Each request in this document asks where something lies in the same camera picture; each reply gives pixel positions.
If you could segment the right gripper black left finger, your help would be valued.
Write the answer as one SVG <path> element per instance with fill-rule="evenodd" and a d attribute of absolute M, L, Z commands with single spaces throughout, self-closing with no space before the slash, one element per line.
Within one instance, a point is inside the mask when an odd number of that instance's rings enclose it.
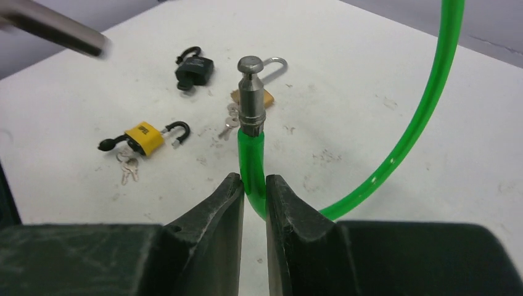
<path fill-rule="evenodd" d="M 2 295 L 237 295 L 244 185 L 230 173 L 160 224 L 41 224 L 1 231 Z"/>

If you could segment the black key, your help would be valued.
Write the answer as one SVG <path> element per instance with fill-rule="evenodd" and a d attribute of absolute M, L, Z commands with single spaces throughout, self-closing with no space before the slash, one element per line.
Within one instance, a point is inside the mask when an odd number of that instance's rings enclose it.
<path fill-rule="evenodd" d="M 128 137 L 125 134 L 117 136 L 113 139 L 111 139 L 111 138 L 104 139 L 99 143 L 97 149 L 100 151 L 103 151 L 103 152 L 108 152 L 108 151 L 113 150 L 117 146 L 118 143 L 125 142 L 127 140 L 128 140 Z"/>

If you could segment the silver cable lock barrel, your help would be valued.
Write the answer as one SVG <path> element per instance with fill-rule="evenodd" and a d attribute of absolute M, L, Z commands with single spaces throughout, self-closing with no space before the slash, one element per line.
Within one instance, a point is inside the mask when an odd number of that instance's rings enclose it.
<path fill-rule="evenodd" d="M 1 1 L 1 25 L 12 26 L 86 56 L 101 58 L 109 40 L 36 1 Z"/>

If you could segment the yellow black padlock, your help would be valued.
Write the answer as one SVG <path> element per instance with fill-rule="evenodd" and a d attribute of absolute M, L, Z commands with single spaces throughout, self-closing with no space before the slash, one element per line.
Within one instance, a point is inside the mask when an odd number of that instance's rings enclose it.
<path fill-rule="evenodd" d="M 171 143 L 173 148 L 176 149 L 182 145 L 191 134 L 190 126 L 184 121 L 174 121 L 161 130 L 143 121 L 137 126 L 125 131 L 123 135 L 125 141 L 134 152 L 149 157 L 159 147 L 164 145 L 167 134 L 176 128 L 183 129 L 183 134 L 175 138 Z"/>

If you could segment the green cable lock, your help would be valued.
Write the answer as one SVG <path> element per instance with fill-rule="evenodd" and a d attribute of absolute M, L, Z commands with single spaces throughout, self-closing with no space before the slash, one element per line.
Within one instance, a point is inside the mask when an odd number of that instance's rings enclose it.
<path fill-rule="evenodd" d="M 430 120 L 446 85 L 458 47 L 463 21 L 464 1 L 442 1 L 440 29 L 434 61 L 420 103 L 405 132 L 378 168 L 354 191 L 320 212 L 336 220 L 370 197 L 398 168 L 413 148 Z M 264 174 L 265 136 L 237 134 L 239 169 L 245 194 L 261 219 L 266 218 L 266 181 Z"/>

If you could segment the silver key bunch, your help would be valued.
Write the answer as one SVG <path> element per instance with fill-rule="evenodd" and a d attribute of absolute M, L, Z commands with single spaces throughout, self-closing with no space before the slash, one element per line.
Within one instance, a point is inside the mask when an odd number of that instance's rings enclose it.
<path fill-rule="evenodd" d="M 128 183 L 129 178 L 134 182 L 138 182 L 139 160 L 134 156 L 134 151 L 128 147 L 122 148 L 117 152 L 116 159 L 122 170 L 121 185 L 125 186 Z"/>

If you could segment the brass padlock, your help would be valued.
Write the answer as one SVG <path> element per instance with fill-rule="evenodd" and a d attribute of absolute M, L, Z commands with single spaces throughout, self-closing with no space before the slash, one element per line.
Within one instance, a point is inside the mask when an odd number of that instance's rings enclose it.
<path fill-rule="evenodd" d="M 265 67 L 269 64 L 274 64 L 274 63 L 280 64 L 281 66 L 276 71 L 268 74 L 267 76 L 265 76 L 264 78 L 261 79 L 261 82 L 264 85 L 267 85 L 270 82 L 272 82 L 273 80 L 279 78 L 281 75 L 285 74 L 285 72 L 288 70 L 287 61 L 281 57 L 270 57 L 263 61 L 263 65 Z M 234 90 L 233 92 L 230 93 L 230 95 L 231 95 L 231 99 L 233 102 L 228 105 L 228 109 L 239 111 L 239 99 L 240 99 L 239 90 L 238 89 Z M 263 101 L 264 101 L 264 108 L 267 109 L 274 103 L 274 96 L 272 94 L 270 94 L 267 90 L 264 90 Z"/>

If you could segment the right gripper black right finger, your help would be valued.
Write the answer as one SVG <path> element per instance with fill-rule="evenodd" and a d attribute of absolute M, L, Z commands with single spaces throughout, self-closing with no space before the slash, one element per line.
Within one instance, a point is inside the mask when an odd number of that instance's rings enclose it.
<path fill-rule="evenodd" d="M 333 222 L 266 179 L 271 295 L 521 295 L 501 242 L 463 223 Z"/>

